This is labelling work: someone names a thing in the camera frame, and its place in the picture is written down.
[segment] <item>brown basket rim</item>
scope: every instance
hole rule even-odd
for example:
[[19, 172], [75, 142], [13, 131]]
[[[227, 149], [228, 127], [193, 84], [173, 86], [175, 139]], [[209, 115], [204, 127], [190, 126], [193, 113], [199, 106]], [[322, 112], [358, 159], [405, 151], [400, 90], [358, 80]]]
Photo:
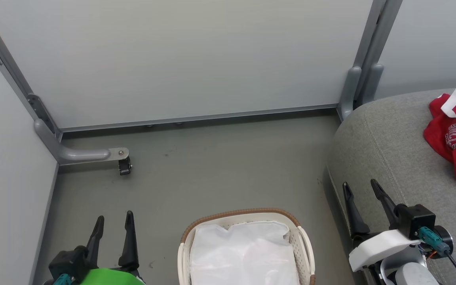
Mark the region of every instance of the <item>brown basket rim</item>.
[[224, 213], [218, 213], [215, 215], [208, 215], [206, 217], [199, 218], [195, 222], [192, 222], [186, 228], [184, 233], [182, 234], [180, 243], [186, 242], [186, 238], [190, 234], [190, 231], [192, 229], [194, 229], [194, 227], [196, 227], [197, 225], [199, 225], [203, 222], [208, 222], [209, 220], [216, 220], [216, 219], [220, 219], [220, 218], [231, 217], [233, 215], [245, 215], [245, 214], [250, 214], [250, 213], [278, 213], [278, 214], [284, 215], [284, 216], [286, 216], [286, 218], [290, 219], [293, 222], [293, 224], [295, 224], [295, 226], [297, 226], [297, 227], [300, 226], [300, 223], [292, 214], [290, 214], [282, 209], [278, 209], [278, 208], [258, 208], [258, 209], [235, 210], [235, 211], [229, 211], [229, 212], [224, 212]]

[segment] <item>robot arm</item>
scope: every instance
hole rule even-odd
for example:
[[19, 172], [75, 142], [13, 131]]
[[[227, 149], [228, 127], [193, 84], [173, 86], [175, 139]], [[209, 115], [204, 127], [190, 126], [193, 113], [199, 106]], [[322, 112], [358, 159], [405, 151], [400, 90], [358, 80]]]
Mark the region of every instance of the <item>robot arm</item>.
[[435, 225], [436, 215], [418, 204], [395, 205], [376, 180], [371, 180], [376, 198], [389, 221], [389, 230], [370, 233], [354, 202], [347, 182], [342, 185], [353, 240], [349, 262], [353, 272], [367, 269], [378, 285], [438, 285], [426, 258], [448, 257], [454, 263], [453, 240], [443, 227]]
[[79, 245], [72, 251], [60, 251], [49, 264], [51, 280], [44, 285], [145, 285], [138, 273], [138, 250], [135, 220], [132, 211], [126, 214], [126, 237], [123, 254], [117, 268], [98, 267], [99, 242], [103, 236], [105, 219], [98, 217], [87, 246]]

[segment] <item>white plastic bag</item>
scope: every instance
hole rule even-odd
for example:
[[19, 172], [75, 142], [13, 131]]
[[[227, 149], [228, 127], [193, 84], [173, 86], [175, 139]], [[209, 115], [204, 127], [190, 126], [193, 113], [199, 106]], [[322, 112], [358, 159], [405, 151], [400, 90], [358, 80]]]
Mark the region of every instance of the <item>white plastic bag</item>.
[[192, 285], [299, 285], [288, 238], [280, 222], [198, 227], [190, 251]]

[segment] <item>gray floor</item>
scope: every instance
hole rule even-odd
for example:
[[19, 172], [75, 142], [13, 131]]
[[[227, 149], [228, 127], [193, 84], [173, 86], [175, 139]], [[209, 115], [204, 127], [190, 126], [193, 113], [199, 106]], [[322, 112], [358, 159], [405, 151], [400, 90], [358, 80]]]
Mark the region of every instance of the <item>gray floor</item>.
[[58, 175], [34, 284], [50, 278], [58, 251], [87, 243], [98, 215], [105, 216], [98, 265], [117, 266], [127, 210], [135, 214], [141, 276], [148, 285], [178, 284], [177, 249], [191, 222], [256, 207], [297, 217], [313, 245], [317, 285], [353, 284], [322, 182], [338, 124], [331, 114], [65, 140], [126, 146], [134, 168], [125, 176], [115, 164]]

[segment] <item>caster wheel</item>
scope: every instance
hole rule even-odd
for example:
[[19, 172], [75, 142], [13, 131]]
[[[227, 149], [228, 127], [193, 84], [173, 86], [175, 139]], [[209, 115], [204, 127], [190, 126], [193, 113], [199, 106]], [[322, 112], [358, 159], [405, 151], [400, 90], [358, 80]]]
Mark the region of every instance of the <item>caster wheel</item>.
[[132, 164], [130, 161], [130, 157], [126, 159], [119, 160], [119, 174], [126, 175], [131, 173]]

